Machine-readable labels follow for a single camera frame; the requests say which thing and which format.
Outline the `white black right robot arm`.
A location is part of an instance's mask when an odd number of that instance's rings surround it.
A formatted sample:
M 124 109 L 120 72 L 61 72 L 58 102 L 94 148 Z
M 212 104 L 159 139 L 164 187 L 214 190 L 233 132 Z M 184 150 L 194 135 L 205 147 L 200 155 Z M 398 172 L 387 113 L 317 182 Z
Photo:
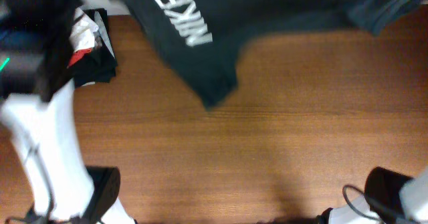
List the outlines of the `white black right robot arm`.
M 368 174 L 364 189 L 342 188 L 345 206 L 329 208 L 315 224 L 426 224 L 427 170 L 410 177 L 383 167 Z

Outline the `dark green Nike t-shirt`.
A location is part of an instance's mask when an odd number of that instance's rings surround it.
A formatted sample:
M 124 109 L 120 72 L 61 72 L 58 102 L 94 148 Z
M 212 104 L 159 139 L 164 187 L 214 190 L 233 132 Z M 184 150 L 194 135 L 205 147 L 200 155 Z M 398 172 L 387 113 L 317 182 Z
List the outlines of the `dark green Nike t-shirt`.
M 116 0 L 153 48 L 200 97 L 222 102 L 237 86 L 236 62 L 251 39 L 275 32 L 357 28 L 374 35 L 425 0 Z

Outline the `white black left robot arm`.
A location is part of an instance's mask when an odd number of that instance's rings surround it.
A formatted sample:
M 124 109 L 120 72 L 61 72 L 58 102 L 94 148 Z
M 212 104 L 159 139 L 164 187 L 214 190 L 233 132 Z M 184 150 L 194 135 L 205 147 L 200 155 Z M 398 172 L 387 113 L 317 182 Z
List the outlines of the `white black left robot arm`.
M 76 134 L 69 65 L 98 26 L 80 0 L 1 2 L 1 123 L 34 198 L 20 222 L 132 223 L 118 169 L 87 167 Z

